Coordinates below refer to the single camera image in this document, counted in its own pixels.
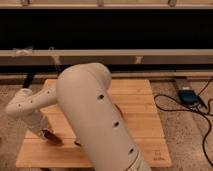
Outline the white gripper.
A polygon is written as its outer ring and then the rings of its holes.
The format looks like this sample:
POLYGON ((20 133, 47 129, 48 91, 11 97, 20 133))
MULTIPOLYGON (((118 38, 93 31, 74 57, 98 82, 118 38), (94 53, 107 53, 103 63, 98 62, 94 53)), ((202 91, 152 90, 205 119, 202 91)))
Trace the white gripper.
POLYGON ((27 117, 28 128, 35 134, 42 133, 44 139, 49 139, 49 131, 52 126, 48 117, 41 111, 34 111, 27 117))

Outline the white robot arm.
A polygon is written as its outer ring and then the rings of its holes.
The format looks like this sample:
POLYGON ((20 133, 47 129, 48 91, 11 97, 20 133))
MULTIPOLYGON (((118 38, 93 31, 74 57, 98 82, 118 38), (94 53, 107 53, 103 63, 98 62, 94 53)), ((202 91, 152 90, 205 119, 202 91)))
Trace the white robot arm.
POLYGON ((42 138, 51 126, 40 109, 57 104, 95 171, 152 171, 108 94, 110 83, 111 73, 101 63, 71 66, 36 94, 20 89, 6 113, 42 138))

